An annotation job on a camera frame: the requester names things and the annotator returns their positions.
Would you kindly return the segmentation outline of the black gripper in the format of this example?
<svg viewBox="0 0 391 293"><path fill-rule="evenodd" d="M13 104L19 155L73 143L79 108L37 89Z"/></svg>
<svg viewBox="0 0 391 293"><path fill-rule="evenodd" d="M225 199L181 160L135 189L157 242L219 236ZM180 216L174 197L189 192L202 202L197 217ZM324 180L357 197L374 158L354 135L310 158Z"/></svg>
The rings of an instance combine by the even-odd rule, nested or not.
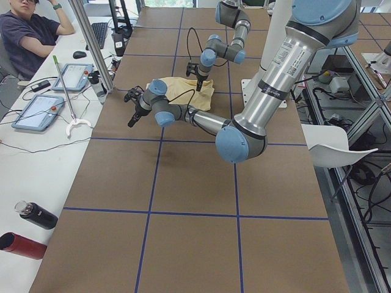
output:
<svg viewBox="0 0 391 293"><path fill-rule="evenodd" d="M202 63L192 63L188 62L186 66L186 76L189 77L191 74L195 75L198 79L196 85L196 91L201 91L203 82L207 80L209 73L211 71L210 66L205 66Z"/></svg>
<svg viewBox="0 0 391 293"><path fill-rule="evenodd" d="M144 90L141 87L133 87L129 89L124 96L125 103L132 101L135 105L135 113L128 122L128 127L132 128L141 117L147 116L151 112L151 107L144 103L142 99Z"/></svg>

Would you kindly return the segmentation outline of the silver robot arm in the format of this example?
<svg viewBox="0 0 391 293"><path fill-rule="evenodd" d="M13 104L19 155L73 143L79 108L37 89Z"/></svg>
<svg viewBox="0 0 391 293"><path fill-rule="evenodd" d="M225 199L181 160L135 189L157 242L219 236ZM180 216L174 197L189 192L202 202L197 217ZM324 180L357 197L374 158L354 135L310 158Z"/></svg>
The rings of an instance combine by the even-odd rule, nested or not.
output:
<svg viewBox="0 0 391 293"><path fill-rule="evenodd" d="M254 90L244 110L231 120L190 104L175 104L166 96L166 83L155 79L144 91L131 89L126 94L125 101L135 105L128 126L148 114L161 127L181 120L215 135L217 152L227 162L259 156L268 144L268 122L314 54L357 40L360 5L360 1L277 1L268 34L281 42L270 63L254 76Z"/></svg>
<svg viewBox="0 0 391 293"><path fill-rule="evenodd" d="M215 11L216 22L233 29L235 33L229 44L216 34L210 35L200 55L200 62L187 64L186 75L194 74L197 77L196 90L198 92L201 91L203 82L207 80L217 58L237 64L243 63L246 57L245 41L251 29L251 23L241 6L241 1L218 2Z"/></svg>

